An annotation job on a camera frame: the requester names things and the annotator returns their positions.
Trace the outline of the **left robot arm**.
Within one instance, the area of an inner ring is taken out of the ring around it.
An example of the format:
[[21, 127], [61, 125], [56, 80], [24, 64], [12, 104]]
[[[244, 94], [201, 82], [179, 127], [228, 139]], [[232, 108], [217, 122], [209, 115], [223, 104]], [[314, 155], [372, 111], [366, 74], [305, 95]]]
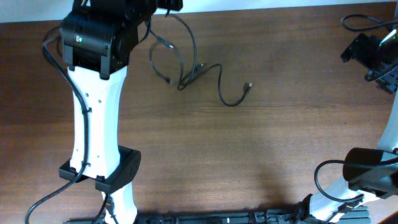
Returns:
[[104, 197], [106, 223], [134, 223], [132, 181], [141, 153], [118, 144], [119, 100], [138, 26], [158, 9], [181, 1], [75, 1], [61, 23], [63, 61], [73, 85], [75, 141], [59, 169], [66, 180], [94, 179]]

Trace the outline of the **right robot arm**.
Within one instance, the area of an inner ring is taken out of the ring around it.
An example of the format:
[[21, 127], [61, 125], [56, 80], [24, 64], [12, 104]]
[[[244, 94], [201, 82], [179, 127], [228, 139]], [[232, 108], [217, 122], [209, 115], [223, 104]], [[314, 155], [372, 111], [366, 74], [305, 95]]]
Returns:
[[[397, 94], [397, 29], [383, 39], [359, 34], [341, 54], [343, 62], [358, 61], [369, 71], [364, 78], [378, 88]], [[341, 164], [342, 176], [323, 189], [319, 171]], [[308, 195], [295, 212], [294, 223], [349, 223], [348, 215], [365, 203], [397, 195], [397, 103], [394, 102], [386, 128], [374, 149], [354, 147], [345, 159], [328, 160], [314, 172], [317, 194]]]

